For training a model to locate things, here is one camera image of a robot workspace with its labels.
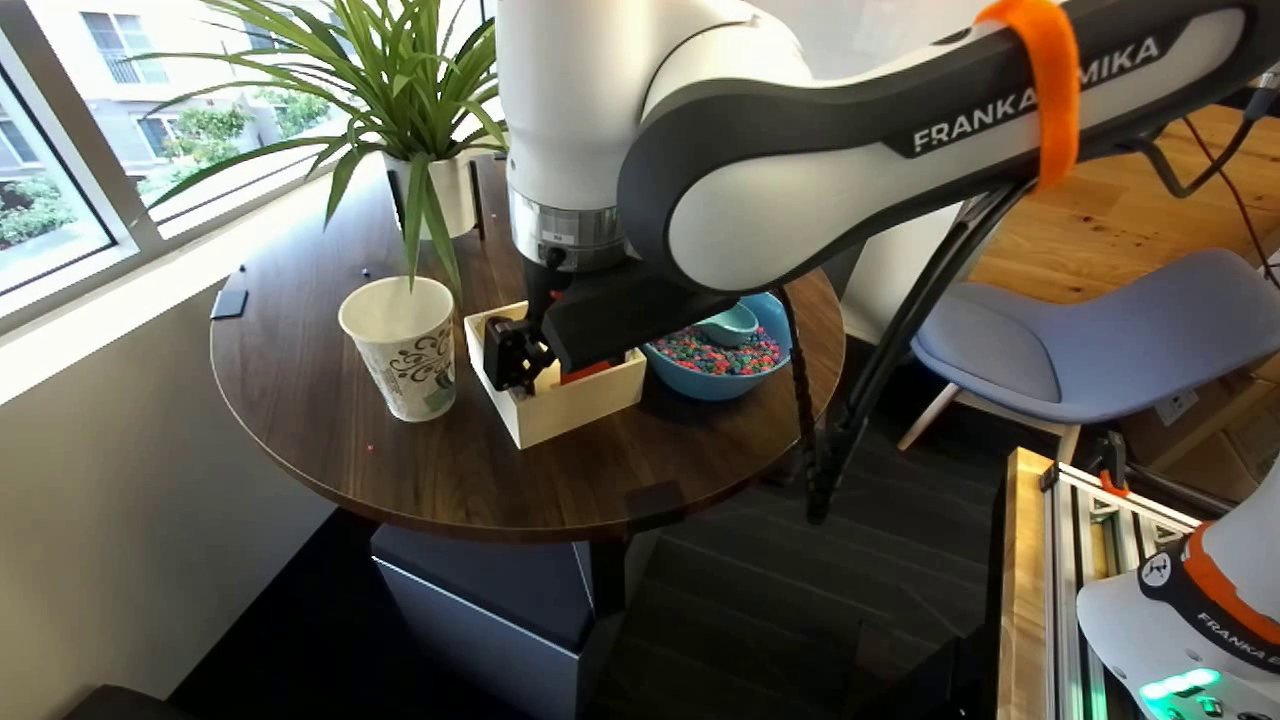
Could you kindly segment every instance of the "blue bowl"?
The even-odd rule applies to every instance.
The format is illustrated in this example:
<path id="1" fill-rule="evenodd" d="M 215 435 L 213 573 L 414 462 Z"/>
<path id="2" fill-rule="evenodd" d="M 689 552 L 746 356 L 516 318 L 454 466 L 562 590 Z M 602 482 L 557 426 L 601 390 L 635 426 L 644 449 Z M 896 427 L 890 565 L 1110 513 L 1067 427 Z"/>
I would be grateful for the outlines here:
<path id="1" fill-rule="evenodd" d="M 718 372 L 701 372 L 701 370 L 682 370 L 677 364 L 661 339 L 644 343 L 648 370 L 677 392 L 689 399 L 703 399 L 703 406 L 718 406 L 718 399 L 737 399 L 746 397 L 750 390 L 760 390 L 771 372 L 793 364 L 793 323 L 784 306 L 771 293 L 754 293 L 741 301 L 745 309 L 754 311 L 760 331 L 780 349 L 780 361 L 750 372 L 750 378 L 718 378 Z"/>

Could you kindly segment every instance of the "wooden floor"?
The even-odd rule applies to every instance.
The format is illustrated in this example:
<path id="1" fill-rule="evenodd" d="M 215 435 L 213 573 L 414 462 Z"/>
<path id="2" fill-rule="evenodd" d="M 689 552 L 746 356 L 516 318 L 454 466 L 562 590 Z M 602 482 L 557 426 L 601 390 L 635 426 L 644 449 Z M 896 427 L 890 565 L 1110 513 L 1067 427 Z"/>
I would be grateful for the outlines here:
<path id="1" fill-rule="evenodd" d="M 1234 109 L 1199 109 L 1191 123 L 1209 149 L 1224 149 L 1234 131 Z M 1179 180 L 1209 163 L 1184 123 L 1159 135 Z M 1260 122 L 1228 163 L 1245 207 L 1265 238 L 1265 253 L 1280 248 L 1280 122 Z M 1177 200 L 1145 158 L 1109 158 L 1079 163 L 1061 187 L 1027 195 L 992 238 L 972 269 L 977 283 L 1012 287 L 1040 301 L 1086 301 L 1121 287 L 1191 248 L 1250 253 L 1247 228 L 1224 180 L 1209 180 L 1194 195 Z"/>

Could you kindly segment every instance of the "bowl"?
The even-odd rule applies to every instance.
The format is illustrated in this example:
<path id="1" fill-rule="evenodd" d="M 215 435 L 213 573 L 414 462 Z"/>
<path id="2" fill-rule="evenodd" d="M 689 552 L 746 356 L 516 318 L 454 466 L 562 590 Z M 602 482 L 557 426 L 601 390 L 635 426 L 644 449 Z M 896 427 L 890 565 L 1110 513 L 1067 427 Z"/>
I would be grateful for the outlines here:
<path id="1" fill-rule="evenodd" d="M 741 343 L 717 343 L 689 323 L 672 335 L 644 343 L 648 370 L 689 399 L 718 406 L 760 390 L 771 372 L 793 364 L 793 323 L 771 293 L 745 295 L 731 318 L 750 311 L 760 331 Z"/>

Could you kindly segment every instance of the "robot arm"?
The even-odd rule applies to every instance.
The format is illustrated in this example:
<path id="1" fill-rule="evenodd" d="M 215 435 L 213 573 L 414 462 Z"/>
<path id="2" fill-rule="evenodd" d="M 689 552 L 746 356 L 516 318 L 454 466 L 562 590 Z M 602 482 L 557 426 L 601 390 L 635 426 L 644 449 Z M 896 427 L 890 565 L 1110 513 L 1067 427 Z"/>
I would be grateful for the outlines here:
<path id="1" fill-rule="evenodd" d="M 1273 0 L 1070 0 L 1067 15 L 1085 159 L 1280 58 Z M 499 66 L 513 231 L 533 264 L 570 277 L 544 323 L 567 361 L 1034 176 L 1034 93 L 1003 27 L 812 80 L 788 27 L 737 0 L 502 0 Z"/>

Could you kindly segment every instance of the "orange strap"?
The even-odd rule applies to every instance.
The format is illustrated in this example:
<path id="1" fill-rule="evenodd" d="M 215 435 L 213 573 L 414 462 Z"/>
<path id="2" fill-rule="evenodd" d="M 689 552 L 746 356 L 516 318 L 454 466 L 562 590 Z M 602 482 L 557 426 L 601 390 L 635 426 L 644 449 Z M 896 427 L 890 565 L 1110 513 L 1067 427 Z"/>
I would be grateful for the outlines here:
<path id="1" fill-rule="evenodd" d="M 1079 158 L 1079 49 L 1067 13 L 1053 0 L 992 0 L 977 21 L 1007 26 L 1030 61 L 1040 99 L 1040 192 Z"/>
<path id="2" fill-rule="evenodd" d="M 1280 625 L 1273 615 L 1256 613 L 1250 605 L 1245 605 L 1234 585 L 1204 552 L 1204 526 L 1187 537 L 1184 573 L 1224 615 L 1245 625 L 1250 638 L 1280 644 Z"/>

